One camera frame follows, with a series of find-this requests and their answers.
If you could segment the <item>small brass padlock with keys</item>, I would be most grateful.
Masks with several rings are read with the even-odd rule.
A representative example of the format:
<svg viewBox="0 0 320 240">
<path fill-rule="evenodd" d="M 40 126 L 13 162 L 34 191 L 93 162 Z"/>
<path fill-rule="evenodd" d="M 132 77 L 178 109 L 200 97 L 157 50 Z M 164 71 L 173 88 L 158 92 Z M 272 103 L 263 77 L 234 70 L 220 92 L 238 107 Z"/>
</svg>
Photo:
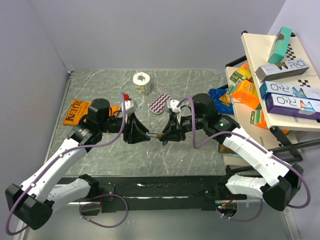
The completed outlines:
<svg viewBox="0 0 320 240">
<path fill-rule="evenodd" d="M 155 139 L 159 140 L 161 142 L 162 146 L 165 146 L 168 144 L 168 141 L 164 140 L 164 134 L 162 132 L 159 132 L 159 133 L 148 132 L 147 136 L 150 138 L 155 138 Z"/>
</svg>

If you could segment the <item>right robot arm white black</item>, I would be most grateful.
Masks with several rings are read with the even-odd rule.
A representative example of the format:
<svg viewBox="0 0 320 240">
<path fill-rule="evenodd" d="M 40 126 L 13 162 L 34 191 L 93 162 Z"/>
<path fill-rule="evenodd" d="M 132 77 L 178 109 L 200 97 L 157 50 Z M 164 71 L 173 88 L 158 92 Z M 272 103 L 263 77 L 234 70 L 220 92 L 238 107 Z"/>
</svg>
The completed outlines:
<svg viewBox="0 0 320 240">
<path fill-rule="evenodd" d="M 223 199 L 247 195 L 263 199 L 277 211 L 290 206 L 301 185 L 306 183 L 303 168 L 297 163 L 291 165 L 279 159 L 256 142 L 234 119 L 219 114 L 214 100 L 207 93 L 199 93 L 186 100 L 191 111 L 189 116 L 181 115 L 180 101 L 168 99 L 164 102 L 169 121 L 157 138 L 164 144 L 180 142 L 185 140 L 186 133 L 191 132 L 194 140 L 196 130 L 204 130 L 210 140 L 214 139 L 234 151 L 260 174 L 260 177 L 226 174 L 218 187 Z"/>
</svg>

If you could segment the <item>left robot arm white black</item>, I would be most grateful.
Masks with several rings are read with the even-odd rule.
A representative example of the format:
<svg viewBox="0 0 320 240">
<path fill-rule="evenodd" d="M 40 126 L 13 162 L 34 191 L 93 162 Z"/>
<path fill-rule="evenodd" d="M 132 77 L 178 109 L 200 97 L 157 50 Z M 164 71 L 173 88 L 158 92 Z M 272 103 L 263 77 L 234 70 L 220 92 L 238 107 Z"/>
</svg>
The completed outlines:
<svg viewBox="0 0 320 240">
<path fill-rule="evenodd" d="M 137 103 L 124 94 L 122 116 L 117 117 L 112 115 L 108 100 L 94 99 L 53 156 L 27 180 L 19 185 L 12 183 L 5 190 L 9 216 L 37 230 L 61 207 L 78 199 L 95 200 L 100 192 L 99 181 L 88 174 L 65 186 L 55 186 L 93 148 L 109 146 L 119 137 L 128 144 L 149 141 L 149 130 L 136 118 L 137 108 Z"/>
</svg>

